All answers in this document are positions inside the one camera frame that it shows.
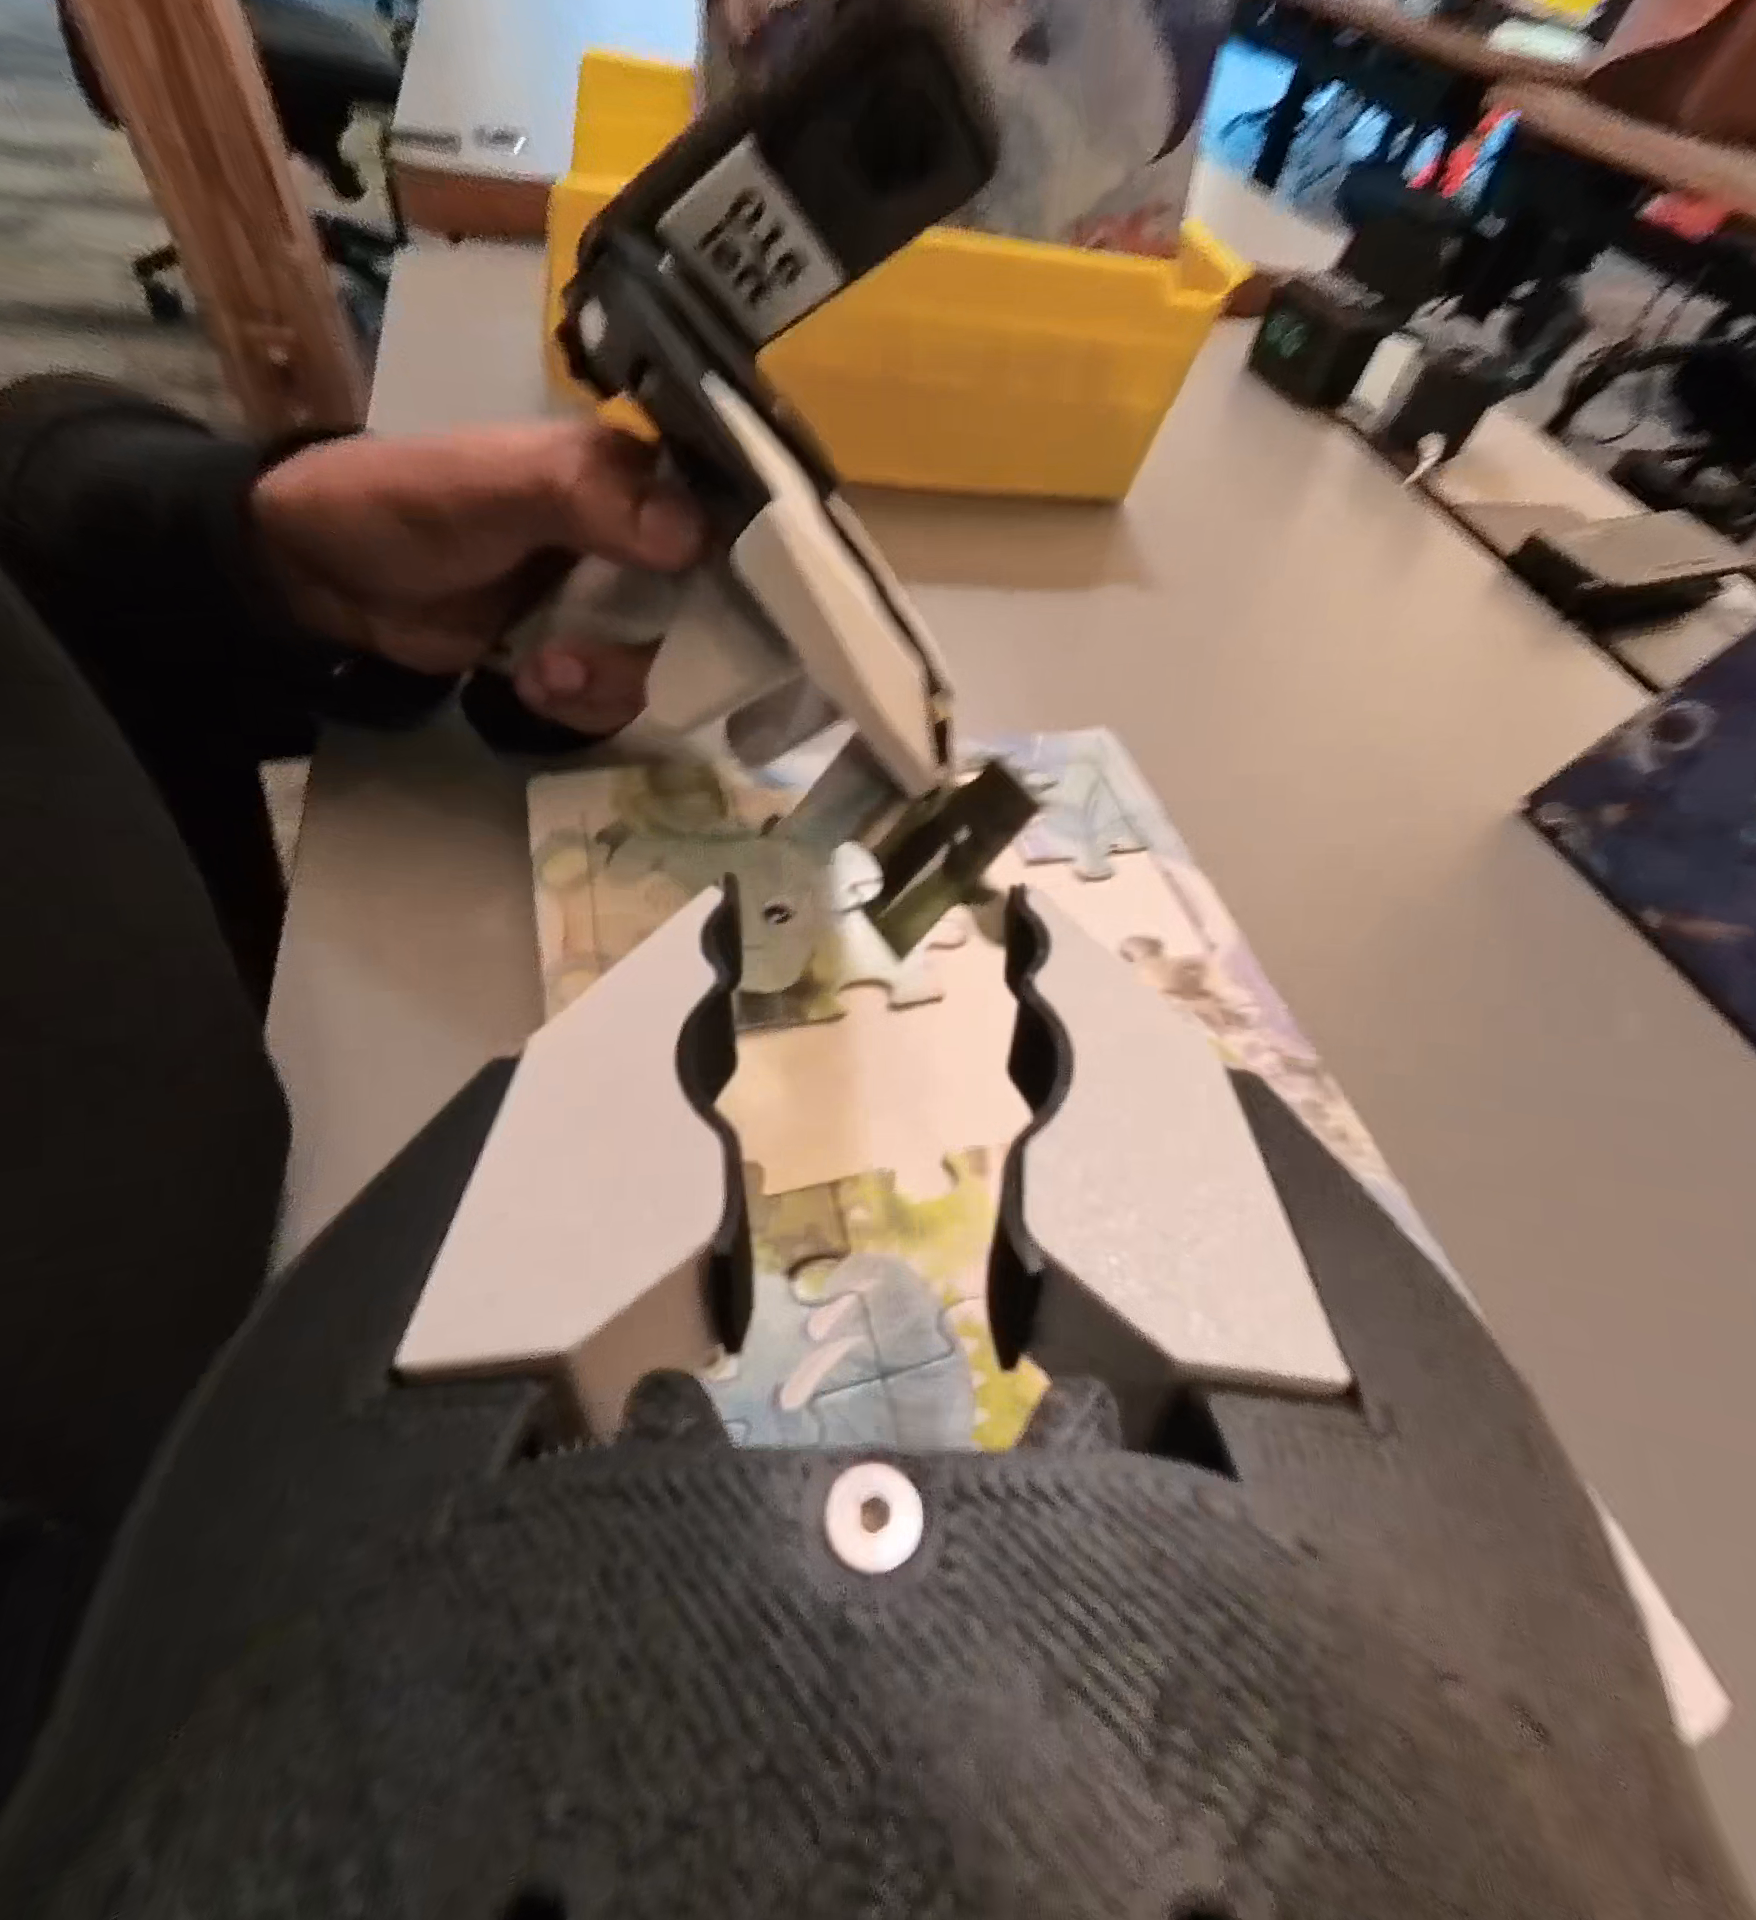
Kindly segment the dinosaur jigsaw puzzle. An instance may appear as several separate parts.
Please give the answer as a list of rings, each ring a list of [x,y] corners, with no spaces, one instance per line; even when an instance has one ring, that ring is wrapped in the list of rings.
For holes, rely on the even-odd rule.
[[[1262,1076],[1371,1191],[1445,1281],[1452,1270],[1392,1184],[1363,1114],[1266,986],[1216,888],[1193,866],[1162,800],[1110,728],[1002,733],[1035,821],[994,882],[1030,882],[1117,955],[1222,1068]],[[821,761],[767,773],[687,761],[526,777],[542,1008],[578,1005],[689,893],[740,876],[771,893],[767,821]],[[740,995],[740,1068],[723,1114],[759,1166],[751,1235],[767,1321],[716,1360],[716,1409],[751,1445],[975,1445],[1008,1447],[1040,1374],[985,1344],[985,1227],[1024,1105],[1008,1094],[1002,955],[975,910],[950,910],[912,963],[864,929],[879,874],[833,858],[833,923],[783,995]]]

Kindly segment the flat black device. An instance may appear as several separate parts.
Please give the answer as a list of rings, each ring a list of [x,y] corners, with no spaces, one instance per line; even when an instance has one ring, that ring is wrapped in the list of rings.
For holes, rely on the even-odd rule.
[[[1526,531],[1509,569],[1573,629],[1607,637],[1707,610],[1747,551],[1684,511],[1596,515]]]

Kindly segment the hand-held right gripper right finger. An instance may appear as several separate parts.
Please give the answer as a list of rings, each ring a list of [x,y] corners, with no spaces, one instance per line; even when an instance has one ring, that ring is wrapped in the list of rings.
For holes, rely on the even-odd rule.
[[[1104,1386],[1349,1386],[1213,1039],[1054,893],[1002,898],[1008,1094],[994,1360]]]

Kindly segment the white side table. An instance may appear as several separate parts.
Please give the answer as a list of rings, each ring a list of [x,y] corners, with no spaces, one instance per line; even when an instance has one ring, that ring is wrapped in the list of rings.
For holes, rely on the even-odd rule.
[[[422,0],[389,114],[409,236],[538,240],[571,165],[582,54],[694,60],[694,0]]]

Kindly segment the yellow plastic bin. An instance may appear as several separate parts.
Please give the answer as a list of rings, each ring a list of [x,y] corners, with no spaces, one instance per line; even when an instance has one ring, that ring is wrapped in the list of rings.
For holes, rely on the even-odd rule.
[[[582,60],[571,178],[549,202],[549,336],[582,226],[689,114],[687,69]],[[1127,500],[1231,293],[1233,276],[1197,226],[1177,232],[1177,253],[1152,258],[940,220],[762,348],[762,372],[838,484]]]

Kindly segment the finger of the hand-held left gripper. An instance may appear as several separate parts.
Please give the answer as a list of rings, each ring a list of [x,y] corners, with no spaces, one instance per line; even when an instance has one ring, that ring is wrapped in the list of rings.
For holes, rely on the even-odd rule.
[[[864,566],[830,515],[830,486],[795,463],[771,424],[701,372],[701,399],[762,486],[759,515],[731,543],[731,579],[800,681],[857,728],[889,789],[921,800],[950,784],[928,728],[921,662],[879,599]]]
[[[889,606],[892,624],[903,629],[903,641],[912,641],[912,654],[921,662],[921,686],[928,686],[928,728],[934,728],[940,769],[952,769],[950,656],[946,656],[940,637],[928,629],[921,610],[912,606],[903,583],[892,579],[892,566],[872,543],[864,523],[846,504],[846,492],[830,492],[821,504],[830,504],[838,539],[864,566],[864,579],[872,579],[879,599]]]

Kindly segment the black office chair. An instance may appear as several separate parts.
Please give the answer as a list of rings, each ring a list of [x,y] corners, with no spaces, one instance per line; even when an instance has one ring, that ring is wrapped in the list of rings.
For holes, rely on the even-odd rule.
[[[392,111],[399,97],[399,54],[380,24],[380,8],[248,0],[239,17],[255,40],[267,103],[290,157],[309,157],[338,202],[361,202],[365,179],[344,157],[344,134],[361,111]],[[337,209],[317,209],[312,232],[353,327],[361,348],[375,348],[392,236]]]

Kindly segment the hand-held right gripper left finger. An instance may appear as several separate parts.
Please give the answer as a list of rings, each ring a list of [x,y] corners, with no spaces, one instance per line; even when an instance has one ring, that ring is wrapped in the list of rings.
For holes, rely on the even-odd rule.
[[[701,1378],[751,1329],[736,1080],[740,882],[687,898],[514,1056],[399,1381],[556,1381],[609,1437],[655,1374]]]

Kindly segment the wooden post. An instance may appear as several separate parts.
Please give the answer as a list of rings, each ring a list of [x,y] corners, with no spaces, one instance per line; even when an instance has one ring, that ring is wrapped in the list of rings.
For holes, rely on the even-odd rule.
[[[344,336],[312,209],[233,0],[79,0],[83,54],[181,253],[195,324],[255,434],[354,429]]]

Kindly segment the brown wooden table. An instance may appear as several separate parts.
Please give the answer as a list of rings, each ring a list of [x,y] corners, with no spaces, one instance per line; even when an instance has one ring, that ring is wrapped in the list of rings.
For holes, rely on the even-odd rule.
[[[1439,79],[1439,119],[1471,134],[1483,114],[1519,114],[1519,134],[1638,179],[1652,192],[1693,196],[1723,226],[1756,232],[1756,137],[1729,141],[1684,129],[1681,114],[1623,111],[1589,94],[1585,60],[1536,60],[1490,48],[1477,28],[1449,28],[1403,8],[1371,0],[1290,0],[1326,40],[1357,40]]]

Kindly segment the illustrated puzzle box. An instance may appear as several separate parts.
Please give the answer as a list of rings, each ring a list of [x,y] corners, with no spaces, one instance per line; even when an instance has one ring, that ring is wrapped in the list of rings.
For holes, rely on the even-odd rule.
[[[694,94],[751,97],[830,48],[771,157],[846,165],[857,209],[972,186],[958,232],[1168,258],[1222,40],[1216,0],[714,0]]]

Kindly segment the person's left forearm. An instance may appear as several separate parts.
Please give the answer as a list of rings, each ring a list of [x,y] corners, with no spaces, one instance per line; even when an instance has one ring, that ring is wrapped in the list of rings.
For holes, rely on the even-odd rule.
[[[326,434],[229,437],[83,372],[0,390],[0,569],[108,708],[290,728],[337,674],[255,543],[252,492]]]

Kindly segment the dark olive puzzle piece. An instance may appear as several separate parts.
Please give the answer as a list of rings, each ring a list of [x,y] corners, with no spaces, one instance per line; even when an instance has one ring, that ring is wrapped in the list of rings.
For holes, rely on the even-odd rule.
[[[912,800],[889,827],[864,833],[879,893],[864,929],[892,963],[912,963],[934,929],[964,905],[985,866],[1030,827],[1035,794],[999,756],[981,756],[952,784]]]

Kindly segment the small white box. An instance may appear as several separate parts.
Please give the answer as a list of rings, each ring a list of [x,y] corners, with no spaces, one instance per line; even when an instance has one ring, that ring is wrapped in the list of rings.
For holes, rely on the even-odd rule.
[[[1403,406],[1409,385],[1421,378],[1421,361],[1424,361],[1424,340],[1421,336],[1377,340],[1377,351],[1366,358],[1366,368],[1363,368],[1363,378],[1357,378],[1357,390],[1345,399],[1345,418],[1357,429],[1366,429],[1366,434],[1377,424],[1388,424]]]

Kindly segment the space jigsaw puzzle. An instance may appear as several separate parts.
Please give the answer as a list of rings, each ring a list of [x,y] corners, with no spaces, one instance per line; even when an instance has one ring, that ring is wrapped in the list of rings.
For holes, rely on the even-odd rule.
[[[1756,1050],[1756,629],[1543,777],[1519,819]]]

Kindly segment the person's left hand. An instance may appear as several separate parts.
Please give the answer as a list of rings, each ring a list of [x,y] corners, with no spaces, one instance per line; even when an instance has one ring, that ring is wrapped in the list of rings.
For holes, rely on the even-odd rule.
[[[501,674],[538,752],[582,752],[642,711],[655,654],[566,624],[508,656],[508,629],[582,562],[689,569],[709,523],[638,434],[542,418],[299,443],[248,486],[239,551],[309,637]]]

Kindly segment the black charger box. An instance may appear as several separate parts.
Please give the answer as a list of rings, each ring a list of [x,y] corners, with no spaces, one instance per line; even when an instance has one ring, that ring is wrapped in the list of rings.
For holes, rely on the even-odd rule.
[[[1349,276],[1296,276],[1272,293],[1243,372],[1300,412],[1341,412],[1398,313]]]

